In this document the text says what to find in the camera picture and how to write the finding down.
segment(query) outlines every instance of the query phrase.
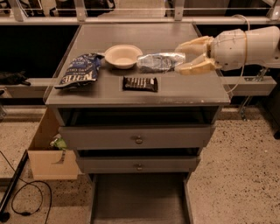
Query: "blue chip bag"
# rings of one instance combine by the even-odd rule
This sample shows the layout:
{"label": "blue chip bag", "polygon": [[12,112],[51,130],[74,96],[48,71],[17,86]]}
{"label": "blue chip bag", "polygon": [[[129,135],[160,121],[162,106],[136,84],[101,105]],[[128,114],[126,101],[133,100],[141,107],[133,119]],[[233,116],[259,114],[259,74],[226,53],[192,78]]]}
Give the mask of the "blue chip bag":
{"label": "blue chip bag", "polygon": [[78,88],[97,81],[98,70],[102,65],[102,55],[88,53],[74,59],[63,75],[57,89]]}

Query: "gray tabletop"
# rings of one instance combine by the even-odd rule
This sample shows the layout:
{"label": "gray tabletop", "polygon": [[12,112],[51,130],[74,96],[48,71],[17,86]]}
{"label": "gray tabletop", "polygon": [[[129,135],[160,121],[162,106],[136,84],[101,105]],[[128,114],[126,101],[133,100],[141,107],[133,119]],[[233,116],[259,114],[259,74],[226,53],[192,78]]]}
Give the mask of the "gray tabletop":
{"label": "gray tabletop", "polygon": [[[197,32],[188,23],[159,24],[85,24],[73,43],[57,84],[69,64],[84,53],[104,53],[114,45],[139,47],[143,54],[174,52],[178,44],[195,39]],[[122,107],[225,105],[229,97],[216,72],[184,76],[175,72],[139,73],[113,68],[102,61],[98,81],[71,90],[52,89],[46,100],[50,107]],[[123,76],[157,77],[158,92],[123,91]]]}

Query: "top drawer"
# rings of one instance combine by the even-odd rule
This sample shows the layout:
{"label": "top drawer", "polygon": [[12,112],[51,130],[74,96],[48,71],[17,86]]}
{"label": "top drawer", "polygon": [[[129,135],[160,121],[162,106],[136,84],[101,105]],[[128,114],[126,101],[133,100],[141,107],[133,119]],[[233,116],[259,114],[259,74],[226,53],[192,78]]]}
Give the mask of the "top drawer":
{"label": "top drawer", "polygon": [[60,127],[68,148],[145,149],[207,146],[213,125],[178,127]]}

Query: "black cable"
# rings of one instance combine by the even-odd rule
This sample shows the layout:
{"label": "black cable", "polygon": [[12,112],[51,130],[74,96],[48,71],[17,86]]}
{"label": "black cable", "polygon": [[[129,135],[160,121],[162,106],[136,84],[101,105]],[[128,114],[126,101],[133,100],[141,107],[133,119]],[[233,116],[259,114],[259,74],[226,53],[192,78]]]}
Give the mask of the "black cable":
{"label": "black cable", "polygon": [[[11,163],[9,162],[8,158],[0,151],[0,153],[2,154],[3,158],[6,160],[6,162],[8,163],[8,165],[10,166],[10,168],[15,172],[15,169],[12,167]],[[49,189],[49,192],[50,192],[50,205],[49,205],[49,209],[47,211],[47,214],[46,214],[46,217],[45,217],[45,224],[47,223],[47,220],[48,220],[48,217],[49,217],[49,214],[51,212],[51,208],[52,208],[52,203],[53,203],[53,196],[52,196],[52,188],[44,181],[41,181],[41,180],[34,180],[32,182],[27,182],[21,178],[19,178],[21,181],[23,181],[25,183],[25,185],[23,185],[21,188],[19,188],[19,190],[17,190],[17,192],[15,193],[15,195],[13,196],[12,198],[12,201],[11,201],[11,209],[14,213],[16,214],[20,214],[20,215],[23,215],[23,216],[29,216],[29,215],[32,215],[34,213],[36,213],[37,211],[39,211],[39,209],[42,207],[42,204],[43,204],[43,192],[42,190],[37,186],[37,185],[34,185],[35,183],[41,183],[41,184],[44,184],[47,186],[47,188]],[[32,213],[30,212],[18,212],[14,209],[14,206],[13,206],[13,203],[14,203],[14,200],[16,198],[16,196],[18,195],[19,192],[21,192],[24,188],[26,188],[27,186],[34,186],[38,189],[39,193],[40,193],[40,196],[41,196],[41,201],[40,201],[40,205],[39,207]]]}

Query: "cord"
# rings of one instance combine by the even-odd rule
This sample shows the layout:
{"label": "cord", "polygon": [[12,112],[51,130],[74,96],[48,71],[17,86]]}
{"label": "cord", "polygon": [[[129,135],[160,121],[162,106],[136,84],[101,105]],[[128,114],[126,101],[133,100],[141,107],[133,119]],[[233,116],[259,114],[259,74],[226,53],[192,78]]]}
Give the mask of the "cord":
{"label": "cord", "polygon": [[[11,165],[10,161],[8,160],[8,158],[7,158],[1,151],[0,151],[0,153],[2,154],[3,158],[6,160],[6,162],[7,162],[8,165],[10,166],[10,168],[15,172],[16,170],[12,167],[12,165]],[[30,216],[30,215],[35,214],[36,212],[38,212],[38,211],[40,210],[40,208],[42,207],[44,196],[43,196],[42,190],[41,190],[37,185],[34,185],[34,184],[35,184],[35,183],[44,184],[44,185],[47,186],[47,188],[48,188],[48,190],[49,190],[49,192],[50,192],[50,205],[49,205],[49,209],[48,209],[48,211],[47,211],[46,217],[45,217],[45,224],[46,224],[46,223],[47,223],[47,220],[48,220],[48,217],[49,217],[49,214],[50,214],[50,212],[51,212],[52,203],[53,203],[52,188],[51,188],[46,182],[41,181],[41,180],[34,180],[34,181],[32,181],[32,182],[27,182],[27,181],[25,181],[25,180],[23,180],[23,179],[21,179],[21,178],[18,178],[18,179],[20,179],[21,181],[23,181],[23,182],[25,183],[25,185],[23,185],[21,188],[19,188],[19,189],[17,190],[17,192],[15,193],[15,195],[13,196],[12,201],[11,201],[11,209],[12,209],[12,211],[13,211],[15,214],[20,214],[20,215],[23,215],[23,216]],[[15,200],[15,198],[17,197],[17,195],[18,195],[24,188],[26,188],[27,186],[34,186],[34,187],[36,187],[36,188],[38,189],[38,191],[39,191],[39,193],[40,193],[40,196],[41,196],[40,204],[39,204],[38,208],[37,208],[34,212],[32,212],[32,213],[26,212],[26,211],[25,211],[25,212],[18,212],[18,211],[16,211],[16,209],[15,209],[14,206],[13,206],[14,200]]]}
{"label": "cord", "polygon": [[[249,31],[249,30],[251,29],[250,22],[248,21],[248,19],[247,19],[246,17],[244,17],[243,15],[240,15],[240,14],[234,15],[234,17],[236,17],[236,18],[243,18],[243,19],[246,21],[247,26],[248,26],[247,31]],[[236,82],[236,84],[234,85],[233,88],[231,88],[230,90],[228,90],[228,91],[226,92],[227,94],[233,92],[233,91],[238,87],[238,85],[239,85],[239,83],[240,83],[240,80],[242,79],[242,76],[243,76],[243,74],[244,74],[244,67],[245,67],[246,59],[247,59],[247,55],[246,55],[246,57],[245,57],[244,65],[243,65],[242,68],[241,68],[241,74],[240,74],[240,76],[239,76],[238,81]]]}

